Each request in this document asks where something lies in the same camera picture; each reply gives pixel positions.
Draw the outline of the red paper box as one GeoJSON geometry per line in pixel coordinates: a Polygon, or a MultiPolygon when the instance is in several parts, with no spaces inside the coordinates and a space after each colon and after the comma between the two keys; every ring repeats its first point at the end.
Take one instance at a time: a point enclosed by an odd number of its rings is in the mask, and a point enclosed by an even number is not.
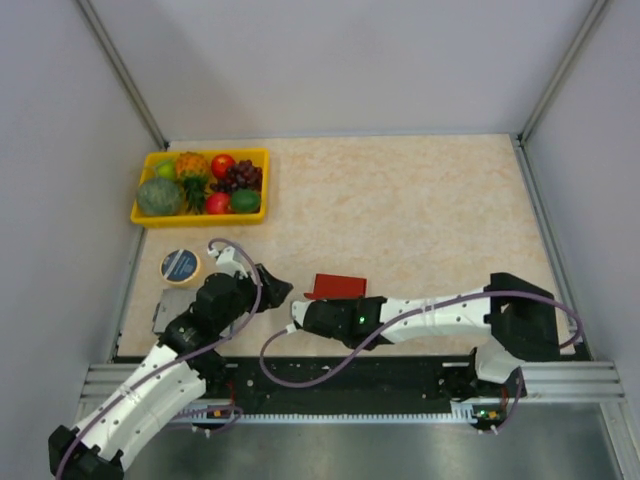
{"type": "Polygon", "coordinates": [[[367,280],[361,277],[317,273],[311,292],[305,292],[309,300],[354,299],[364,297],[367,280]]]}

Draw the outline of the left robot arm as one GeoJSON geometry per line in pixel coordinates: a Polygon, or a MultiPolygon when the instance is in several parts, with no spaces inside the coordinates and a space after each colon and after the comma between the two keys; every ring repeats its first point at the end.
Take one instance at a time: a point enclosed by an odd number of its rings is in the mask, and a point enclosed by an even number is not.
{"type": "Polygon", "coordinates": [[[214,273],[174,318],[134,372],[91,414],[49,436],[57,479],[121,479],[141,450],[194,400],[226,387],[215,348],[235,321],[281,306],[291,283],[263,265],[253,273],[214,273]]]}

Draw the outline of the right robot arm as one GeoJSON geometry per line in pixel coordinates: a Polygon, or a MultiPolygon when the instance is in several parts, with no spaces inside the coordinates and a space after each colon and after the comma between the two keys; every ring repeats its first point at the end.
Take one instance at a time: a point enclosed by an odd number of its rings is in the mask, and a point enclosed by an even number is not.
{"type": "Polygon", "coordinates": [[[488,285],[457,296],[294,301],[286,332],[302,330],[351,350],[474,336],[481,343],[472,350],[466,380],[474,393],[487,396],[524,364],[560,358],[554,301],[550,292],[500,272],[488,285]]]}

